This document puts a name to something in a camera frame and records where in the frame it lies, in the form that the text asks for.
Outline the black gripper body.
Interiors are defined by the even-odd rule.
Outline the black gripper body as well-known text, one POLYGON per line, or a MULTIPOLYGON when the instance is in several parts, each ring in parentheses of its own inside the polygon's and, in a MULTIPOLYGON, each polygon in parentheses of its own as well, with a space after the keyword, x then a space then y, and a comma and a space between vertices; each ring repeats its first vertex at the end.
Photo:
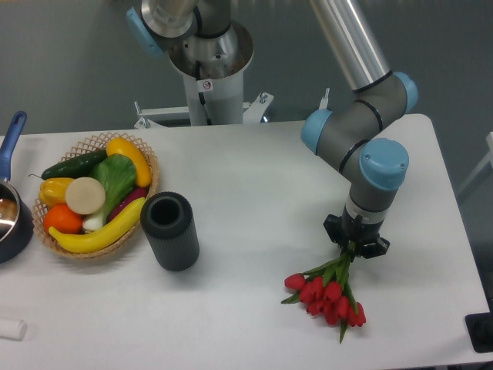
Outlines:
POLYGON ((383 221, 376 224, 361 222, 355 225, 355 218, 344 211, 341 216, 342 239, 340 245, 346 247, 349 241, 371 244, 377 241, 383 221))

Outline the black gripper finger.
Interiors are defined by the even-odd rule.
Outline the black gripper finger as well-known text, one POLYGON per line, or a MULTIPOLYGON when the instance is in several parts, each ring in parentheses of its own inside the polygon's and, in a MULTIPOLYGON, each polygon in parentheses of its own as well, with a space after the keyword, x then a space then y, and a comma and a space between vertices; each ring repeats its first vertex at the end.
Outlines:
POLYGON ((339 246, 342 251, 347 248, 347 236, 343 229, 342 217, 329 214, 323 226, 331 241, 339 246))
POLYGON ((363 241, 357 246, 358 257, 380 257, 384 256, 389 247, 390 242, 382 237, 376 237, 374 240, 363 241))

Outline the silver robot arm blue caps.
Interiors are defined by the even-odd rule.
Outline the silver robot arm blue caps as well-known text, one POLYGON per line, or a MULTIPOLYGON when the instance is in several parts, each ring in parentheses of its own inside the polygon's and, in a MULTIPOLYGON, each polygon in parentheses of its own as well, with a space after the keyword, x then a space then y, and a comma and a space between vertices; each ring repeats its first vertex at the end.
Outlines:
MULTIPOLYGON (((304 122, 305 146, 350 182, 341 215, 324 228, 352 256, 387 253, 380 229, 409 165, 406 149, 381 136, 408 113, 418 89, 393 72, 354 1, 311 7, 356 99, 342 113, 321 106, 304 122)), ((243 73, 253 57, 249 32, 231 18, 228 1, 141 1, 126 13, 137 42, 167 54, 182 75, 194 126, 245 123, 243 73)))

